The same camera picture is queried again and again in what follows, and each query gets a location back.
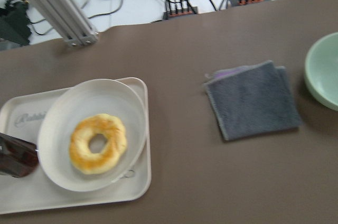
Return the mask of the tea bottle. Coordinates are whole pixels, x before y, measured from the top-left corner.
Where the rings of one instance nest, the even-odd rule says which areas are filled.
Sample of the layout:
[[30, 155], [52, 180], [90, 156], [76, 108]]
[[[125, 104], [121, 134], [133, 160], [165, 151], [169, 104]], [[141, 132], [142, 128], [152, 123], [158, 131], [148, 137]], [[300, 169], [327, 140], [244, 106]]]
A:
[[38, 164], [35, 144], [1, 133], [1, 175], [22, 178]]

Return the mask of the mint green bowl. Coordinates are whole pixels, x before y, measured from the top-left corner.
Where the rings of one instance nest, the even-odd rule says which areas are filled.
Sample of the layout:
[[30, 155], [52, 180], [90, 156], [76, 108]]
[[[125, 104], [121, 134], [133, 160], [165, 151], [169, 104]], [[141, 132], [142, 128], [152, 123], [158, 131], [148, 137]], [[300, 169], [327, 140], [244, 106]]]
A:
[[337, 111], [337, 33], [317, 40], [305, 59], [305, 84], [322, 105]]

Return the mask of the folded grey cloth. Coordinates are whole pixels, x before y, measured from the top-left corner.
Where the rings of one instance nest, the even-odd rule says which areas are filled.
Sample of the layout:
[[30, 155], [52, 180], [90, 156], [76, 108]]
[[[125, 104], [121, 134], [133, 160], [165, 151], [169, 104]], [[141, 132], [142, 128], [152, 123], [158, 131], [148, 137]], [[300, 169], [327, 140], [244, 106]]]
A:
[[302, 123], [286, 68], [272, 61], [216, 71], [204, 86], [226, 141]]

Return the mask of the left black usb hub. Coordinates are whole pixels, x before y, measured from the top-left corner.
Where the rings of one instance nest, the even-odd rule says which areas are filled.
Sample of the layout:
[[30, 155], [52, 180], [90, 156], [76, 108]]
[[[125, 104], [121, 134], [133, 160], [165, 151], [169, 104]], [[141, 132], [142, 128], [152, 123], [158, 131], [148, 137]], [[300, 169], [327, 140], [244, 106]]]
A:
[[163, 20], [198, 14], [197, 7], [192, 6], [189, 0], [165, 0], [164, 5]]

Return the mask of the aluminium frame post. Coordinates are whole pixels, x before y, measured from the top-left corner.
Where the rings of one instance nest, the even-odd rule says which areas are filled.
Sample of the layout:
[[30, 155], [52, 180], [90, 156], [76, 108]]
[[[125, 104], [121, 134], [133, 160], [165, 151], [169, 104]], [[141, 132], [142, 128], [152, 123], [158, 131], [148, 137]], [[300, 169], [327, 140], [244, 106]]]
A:
[[70, 46], [90, 45], [98, 32], [74, 0], [29, 0]]

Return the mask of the black laser cut device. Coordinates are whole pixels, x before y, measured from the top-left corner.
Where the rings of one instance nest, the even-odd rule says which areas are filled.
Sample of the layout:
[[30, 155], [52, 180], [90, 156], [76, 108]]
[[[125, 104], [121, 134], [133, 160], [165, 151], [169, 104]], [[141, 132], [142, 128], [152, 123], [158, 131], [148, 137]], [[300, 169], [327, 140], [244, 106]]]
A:
[[27, 0], [5, 0], [1, 5], [1, 50], [30, 44], [28, 9]]

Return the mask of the glazed donut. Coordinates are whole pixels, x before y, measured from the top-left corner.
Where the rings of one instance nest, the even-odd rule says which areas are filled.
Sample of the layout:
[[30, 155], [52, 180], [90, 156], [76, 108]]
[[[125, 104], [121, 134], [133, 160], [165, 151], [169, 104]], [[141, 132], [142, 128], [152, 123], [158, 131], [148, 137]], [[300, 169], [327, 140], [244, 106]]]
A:
[[97, 114], [82, 120], [71, 134], [69, 158], [86, 175], [113, 169], [127, 150], [126, 129], [120, 118]]

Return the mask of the white round plate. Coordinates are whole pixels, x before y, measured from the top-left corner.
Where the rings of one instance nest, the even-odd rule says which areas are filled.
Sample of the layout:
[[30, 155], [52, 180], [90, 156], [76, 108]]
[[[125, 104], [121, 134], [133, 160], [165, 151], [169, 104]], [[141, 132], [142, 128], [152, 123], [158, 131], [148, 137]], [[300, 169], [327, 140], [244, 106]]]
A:
[[[70, 161], [71, 134], [85, 118], [117, 116], [126, 128], [127, 149], [117, 165], [103, 174], [83, 174]], [[48, 110], [39, 131], [39, 162], [58, 186], [76, 192], [94, 191], [118, 181], [136, 163], [146, 142], [146, 108], [126, 84], [111, 79], [80, 83], [62, 94]]]

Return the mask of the cream serving tray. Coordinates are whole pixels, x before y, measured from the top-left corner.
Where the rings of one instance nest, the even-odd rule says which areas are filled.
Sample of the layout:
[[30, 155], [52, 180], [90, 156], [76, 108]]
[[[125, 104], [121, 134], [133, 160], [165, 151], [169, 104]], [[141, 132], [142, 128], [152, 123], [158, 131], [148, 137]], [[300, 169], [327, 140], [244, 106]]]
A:
[[[14, 97], [1, 108], [1, 132], [36, 143], [44, 114], [66, 89]], [[150, 140], [129, 170], [113, 184], [92, 192], [72, 192], [53, 183], [38, 167], [24, 178], [1, 176], [1, 213], [16, 213], [131, 201], [151, 183]]]

